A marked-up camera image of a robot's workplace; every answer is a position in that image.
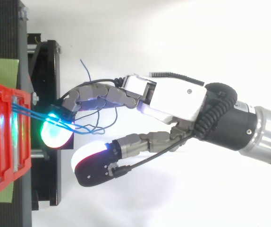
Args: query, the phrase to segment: blue wire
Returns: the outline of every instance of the blue wire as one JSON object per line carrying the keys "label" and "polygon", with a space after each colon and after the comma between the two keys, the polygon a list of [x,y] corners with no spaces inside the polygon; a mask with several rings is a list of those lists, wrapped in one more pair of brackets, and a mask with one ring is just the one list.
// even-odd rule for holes
{"label": "blue wire", "polygon": [[[59,118],[51,117],[51,116],[48,116],[47,114],[38,113],[38,112],[32,111],[32,110],[30,110],[30,109],[27,109],[27,108],[25,108],[25,107],[23,107],[23,106],[17,105],[17,104],[14,104],[13,110],[26,111],[26,112],[29,112],[29,113],[31,113],[31,114],[37,115],[37,116],[39,116],[39,117],[42,117],[44,120],[45,120],[46,118],[49,118],[50,120],[53,120],[53,121],[55,121],[55,122],[60,122],[61,124],[69,124],[69,125],[72,124],[71,122],[67,122],[67,121],[64,121],[64,120],[62,120],[62,119],[60,119],[60,121],[59,121]],[[74,126],[79,127],[79,128],[83,128],[83,129],[86,129],[86,130],[88,130],[88,131],[92,131],[92,130],[90,130],[89,128],[84,127],[84,126],[82,126],[82,125],[74,124]]]}
{"label": "blue wire", "polygon": [[13,110],[13,111],[16,112],[16,113],[18,113],[18,114],[22,114],[22,115],[25,115],[25,116],[28,116],[28,117],[32,117],[32,118],[35,118],[35,119],[40,120],[40,121],[46,121],[46,122],[48,122],[48,123],[50,123],[50,124],[54,124],[54,125],[56,125],[56,126],[58,126],[58,127],[60,127],[60,128],[63,128],[63,129],[72,131],[72,132],[77,133],[77,134],[81,134],[81,135],[91,134],[91,130],[90,130],[89,128],[86,128],[86,127],[83,127],[83,128],[87,129],[88,132],[81,132],[81,131],[77,131],[77,130],[72,129],[72,128],[70,128],[70,127],[67,126],[67,125],[65,125],[65,126],[66,126],[66,127],[65,127],[65,126],[62,126],[62,125],[55,124],[55,123],[53,123],[53,122],[47,121],[47,120],[44,119],[44,118],[40,118],[40,117],[37,117],[37,116],[34,116],[34,115],[30,115],[30,114],[27,114],[27,113],[24,113],[24,112],[16,111],[16,110]]}
{"label": "blue wire", "polygon": [[89,81],[92,81],[92,78],[90,77],[90,74],[89,74],[89,71],[88,71],[87,67],[84,65],[82,59],[80,59],[80,61],[81,61],[82,65],[84,66],[84,68],[86,69],[87,73],[88,73]]}

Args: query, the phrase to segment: red plastic crate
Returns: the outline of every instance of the red plastic crate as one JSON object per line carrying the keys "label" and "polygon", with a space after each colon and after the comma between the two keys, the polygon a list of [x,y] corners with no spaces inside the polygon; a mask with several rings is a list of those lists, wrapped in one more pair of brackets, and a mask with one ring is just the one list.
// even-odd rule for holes
{"label": "red plastic crate", "polygon": [[[12,113],[11,108],[13,99],[17,99],[19,105],[30,109],[29,93],[0,85],[0,191],[31,167],[30,117],[18,114],[14,122],[15,113]],[[13,127],[18,129],[16,142],[13,142]],[[16,143],[17,153],[13,154],[13,144]]]}

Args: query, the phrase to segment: white background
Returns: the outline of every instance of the white background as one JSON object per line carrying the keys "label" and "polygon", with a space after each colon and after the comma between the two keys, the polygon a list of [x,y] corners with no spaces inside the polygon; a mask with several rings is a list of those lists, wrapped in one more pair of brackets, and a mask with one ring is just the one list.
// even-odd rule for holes
{"label": "white background", "polygon": [[[226,83],[240,101],[271,109],[270,0],[24,3],[30,9],[28,32],[62,46],[62,94],[88,80],[82,58],[92,79],[172,71]],[[101,125],[114,117],[113,109],[101,111]],[[76,135],[75,148],[169,129],[120,108],[118,122],[104,136]],[[70,167],[73,153],[62,151],[62,202],[57,207],[40,203],[34,227],[271,227],[271,165],[237,152],[189,141],[175,153],[92,188],[77,183]]]}

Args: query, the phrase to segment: black cable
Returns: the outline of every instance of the black cable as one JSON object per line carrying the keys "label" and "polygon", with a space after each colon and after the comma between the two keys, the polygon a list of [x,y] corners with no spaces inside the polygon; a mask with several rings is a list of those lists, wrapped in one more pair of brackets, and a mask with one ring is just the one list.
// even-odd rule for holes
{"label": "black cable", "polygon": [[96,132],[96,131],[100,131],[100,130],[105,130],[107,128],[110,128],[112,125],[114,125],[116,122],[117,122],[117,119],[118,119],[118,111],[117,111],[117,108],[115,107],[115,110],[116,110],[116,119],[114,120],[114,122],[106,127],[103,127],[101,129],[97,129],[95,130],[95,132],[93,133],[93,135],[103,135],[104,133],[100,133],[100,132]]}
{"label": "black cable", "polygon": [[187,136],[187,137],[185,137],[185,138],[183,138],[183,139],[181,139],[181,140],[175,142],[174,144],[170,145],[169,147],[165,148],[164,150],[162,150],[162,151],[156,153],[155,155],[152,155],[152,156],[150,156],[150,157],[148,157],[148,158],[146,158],[146,159],[144,159],[144,160],[142,160],[142,161],[140,161],[140,162],[138,162],[138,163],[135,163],[135,164],[131,165],[130,168],[131,168],[131,169],[134,169],[134,168],[136,168],[136,167],[138,167],[138,166],[141,166],[141,165],[143,165],[143,164],[145,164],[145,163],[147,163],[147,162],[149,162],[149,161],[151,161],[151,160],[153,160],[153,159],[155,159],[155,158],[157,158],[157,157],[159,157],[159,156],[165,154],[167,151],[169,151],[169,150],[175,148],[175,147],[178,146],[179,144],[184,143],[184,142],[186,142],[188,139],[191,139],[191,138],[193,138],[193,137],[194,137],[194,135]]}
{"label": "black cable", "polygon": [[88,114],[88,115],[79,117],[79,118],[75,119],[75,121],[78,121],[78,120],[80,120],[80,119],[82,119],[82,118],[85,118],[85,117],[88,117],[88,116],[91,116],[91,115],[94,115],[94,114],[96,114],[98,111],[99,111],[99,110],[97,110],[96,112],[90,113],[90,114]]}
{"label": "black cable", "polygon": [[[96,127],[96,126],[93,126],[92,124],[87,124],[87,125],[84,125],[84,127],[87,127],[87,126],[91,126],[91,127]],[[100,127],[100,126],[97,126],[96,127],[97,129],[104,129],[103,127]]]}
{"label": "black cable", "polygon": [[125,77],[120,77],[120,78],[115,78],[115,86],[116,87],[122,87],[123,86],[123,83],[124,83],[124,79]]}
{"label": "black cable", "polygon": [[97,127],[98,127],[98,124],[99,124],[99,120],[100,120],[100,112],[99,111],[96,111],[96,112],[94,112],[94,113],[98,113],[98,118],[97,118],[97,122],[96,122],[96,125],[95,126],[92,126],[91,124],[88,124],[88,125],[90,125],[90,126],[92,126],[93,127],[93,129],[91,130],[91,131],[94,131]]}

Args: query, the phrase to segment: black metal bracket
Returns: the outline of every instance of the black metal bracket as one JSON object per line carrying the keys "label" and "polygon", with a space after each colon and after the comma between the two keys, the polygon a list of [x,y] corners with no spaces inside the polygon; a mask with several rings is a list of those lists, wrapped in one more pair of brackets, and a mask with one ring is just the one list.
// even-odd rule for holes
{"label": "black metal bracket", "polygon": [[[29,75],[39,102],[33,109],[46,113],[60,97],[59,45],[54,40],[38,42],[28,52]],[[44,145],[40,129],[42,122],[31,120],[32,150],[42,151],[41,158],[32,158],[32,210],[38,210],[39,201],[50,201],[57,206],[61,201],[61,152]]]}

